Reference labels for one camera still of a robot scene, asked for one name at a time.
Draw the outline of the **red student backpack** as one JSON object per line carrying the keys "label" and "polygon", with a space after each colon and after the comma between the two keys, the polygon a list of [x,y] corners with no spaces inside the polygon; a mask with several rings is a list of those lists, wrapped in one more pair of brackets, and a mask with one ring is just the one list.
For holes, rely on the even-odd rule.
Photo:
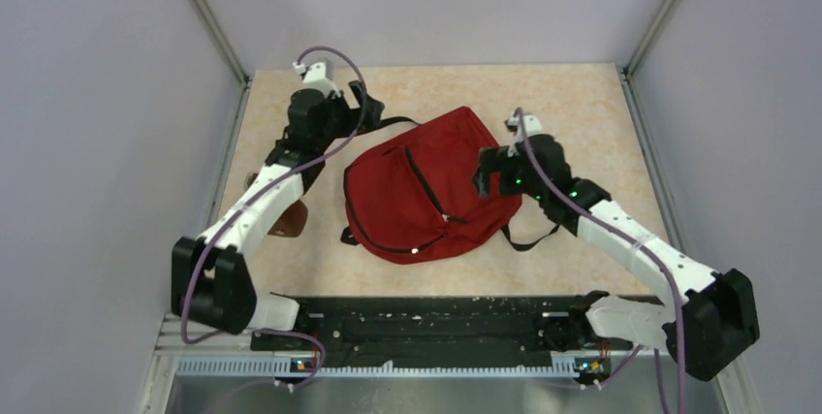
{"label": "red student backpack", "polygon": [[510,235],[522,195],[503,196],[501,178],[479,195],[472,178],[496,138],[468,107],[415,124],[356,158],[343,173],[348,225],[341,242],[399,265],[449,259]]}

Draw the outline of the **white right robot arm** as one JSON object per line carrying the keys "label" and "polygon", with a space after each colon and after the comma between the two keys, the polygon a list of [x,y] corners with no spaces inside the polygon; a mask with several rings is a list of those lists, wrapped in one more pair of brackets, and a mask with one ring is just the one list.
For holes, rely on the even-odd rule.
{"label": "white right robot arm", "polygon": [[760,338],[750,279],[719,272],[653,234],[594,181],[574,176],[552,136],[537,134],[479,152],[480,196],[526,195],[546,217],[604,251],[653,293],[652,303],[604,291],[578,296],[568,311],[571,340],[593,348],[617,338],[665,350],[700,381],[710,381]]}

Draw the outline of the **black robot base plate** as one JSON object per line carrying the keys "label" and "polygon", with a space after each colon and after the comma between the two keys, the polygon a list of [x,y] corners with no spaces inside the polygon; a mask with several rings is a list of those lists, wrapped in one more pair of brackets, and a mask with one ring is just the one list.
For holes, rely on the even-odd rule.
{"label": "black robot base plate", "polygon": [[578,296],[300,297],[295,336],[255,333],[254,351],[326,349],[326,368],[548,367],[573,352],[630,350],[626,340],[584,335],[570,311]]}

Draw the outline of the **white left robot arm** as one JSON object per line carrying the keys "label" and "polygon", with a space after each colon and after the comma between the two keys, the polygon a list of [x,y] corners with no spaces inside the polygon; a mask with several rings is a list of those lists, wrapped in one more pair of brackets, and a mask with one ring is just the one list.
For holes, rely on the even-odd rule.
{"label": "white left robot arm", "polygon": [[256,290],[247,260],[259,250],[275,223],[310,189],[326,161],[345,143],[380,123],[384,105],[372,99],[362,80],[349,87],[358,107],[343,92],[307,84],[292,94],[283,137],[252,184],[214,224],[172,250],[172,312],[182,323],[196,322],[226,334],[273,330],[288,349],[303,347],[310,323],[299,304]]}

